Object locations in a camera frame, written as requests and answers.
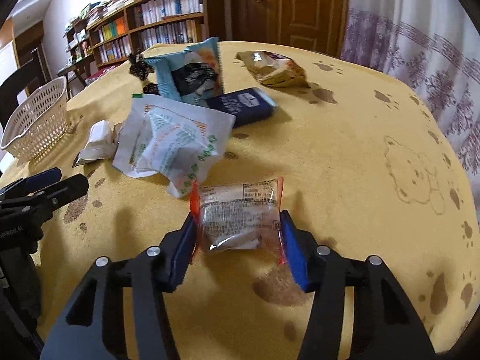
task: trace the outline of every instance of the blue plastic package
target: blue plastic package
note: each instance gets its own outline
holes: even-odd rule
[[[218,38],[145,61],[155,69],[159,94],[166,98],[205,107],[205,99],[223,94]]]
[[[234,128],[267,119],[277,109],[277,104],[256,87],[221,94],[205,102],[208,108],[235,115]]]

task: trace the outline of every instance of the light blue snack bag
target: light blue snack bag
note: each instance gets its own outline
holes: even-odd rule
[[[205,99],[223,94],[218,38],[145,61],[155,69],[158,91],[166,98],[206,107]]]

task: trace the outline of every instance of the desk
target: desk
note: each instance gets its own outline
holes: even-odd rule
[[[158,45],[155,56],[184,45]],[[227,92],[258,85],[239,51],[267,50],[304,67],[311,88],[262,88],[278,104],[270,119],[236,128],[227,156],[206,185],[284,176],[282,209],[299,228],[341,255],[380,255],[410,297],[437,351],[449,349],[474,314],[480,291],[480,234],[470,185],[431,113],[414,92],[371,69],[286,46],[220,43]],[[70,293],[99,256],[136,256],[179,228],[189,211],[167,194],[161,175],[132,179],[104,160],[71,168],[93,123],[125,120],[142,91],[126,62],[68,102],[67,134],[44,157],[1,179],[5,185],[57,166],[79,172],[88,195],[45,223],[37,259],[43,285],[39,332],[45,337]],[[312,295],[288,268],[260,250],[222,252],[194,261],[184,284],[165,295],[182,360],[295,359]],[[351,326],[353,294],[346,293]],[[136,358],[127,315],[130,357]],[[342,337],[346,357],[351,328]]]
[[[93,54],[87,55],[85,58],[81,59],[78,62],[75,62],[74,64],[71,64],[69,66],[64,67],[63,69],[59,70],[57,73],[57,77],[60,76],[65,76],[67,79],[67,96],[68,99],[70,100],[70,81],[68,79],[68,73],[73,71],[75,73],[75,76],[78,78],[78,80],[82,83],[83,87],[86,88],[87,84],[85,80],[82,77],[82,74],[79,72],[80,69],[85,69],[85,73],[87,77],[90,76],[90,64],[94,62],[94,56]]]

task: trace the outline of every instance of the black lace hair tie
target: black lace hair tie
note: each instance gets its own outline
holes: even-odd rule
[[[140,81],[142,82],[143,93],[159,95],[160,93],[158,92],[157,84],[150,82],[150,80],[148,79],[148,75],[154,72],[153,67],[151,67],[149,64],[147,64],[147,62],[145,62],[142,54],[130,54],[128,56],[128,59],[131,63],[129,73],[140,79]]]

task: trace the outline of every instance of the dark blue box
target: dark blue box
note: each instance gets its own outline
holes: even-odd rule
[[[209,108],[235,115],[233,127],[272,116],[277,104],[260,88],[248,88],[205,99]]]

